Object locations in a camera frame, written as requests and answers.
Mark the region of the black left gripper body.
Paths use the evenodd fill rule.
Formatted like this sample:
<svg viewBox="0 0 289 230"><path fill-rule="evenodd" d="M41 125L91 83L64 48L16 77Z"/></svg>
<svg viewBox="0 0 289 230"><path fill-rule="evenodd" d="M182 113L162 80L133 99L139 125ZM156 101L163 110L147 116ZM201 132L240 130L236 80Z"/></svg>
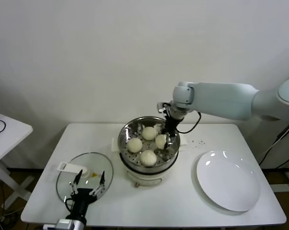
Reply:
<svg viewBox="0 0 289 230"><path fill-rule="evenodd" d="M73 193L68 201L72 201L71 208L68 208L68 219L85 219L89 205L96 202L97 196L90 194L93 189L79 188L77 193Z"/></svg>

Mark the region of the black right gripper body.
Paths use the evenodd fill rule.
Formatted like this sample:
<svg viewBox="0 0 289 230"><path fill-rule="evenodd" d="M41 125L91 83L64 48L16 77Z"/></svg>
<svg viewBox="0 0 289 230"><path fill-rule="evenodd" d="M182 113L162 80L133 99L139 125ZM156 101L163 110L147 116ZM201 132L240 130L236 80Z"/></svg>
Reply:
<svg viewBox="0 0 289 230"><path fill-rule="evenodd" d="M173 117L168 116L168 115L165 116L165 120L166 121L165 121L164 127L166 127L166 129L167 129L166 134L168 134L171 137L174 137L176 134L177 126L180 123L180 120L174 119Z"/></svg>

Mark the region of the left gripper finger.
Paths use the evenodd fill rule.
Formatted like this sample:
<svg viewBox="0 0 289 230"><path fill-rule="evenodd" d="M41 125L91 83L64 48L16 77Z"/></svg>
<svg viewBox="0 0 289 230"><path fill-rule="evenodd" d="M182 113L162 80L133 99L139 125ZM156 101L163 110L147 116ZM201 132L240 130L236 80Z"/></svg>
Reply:
<svg viewBox="0 0 289 230"><path fill-rule="evenodd" d="M82 173L83 173L83 170L80 170L79 173L75 176L74 181L73 182L69 182L72 194L77 194L78 193L78 183L79 183L79 181L81 179Z"/></svg>
<svg viewBox="0 0 289 230"><path fill-rule="evenodd" d="M92 191L93 196L102 196L105 193L105 171L100 176L99 185Z"/></svg>

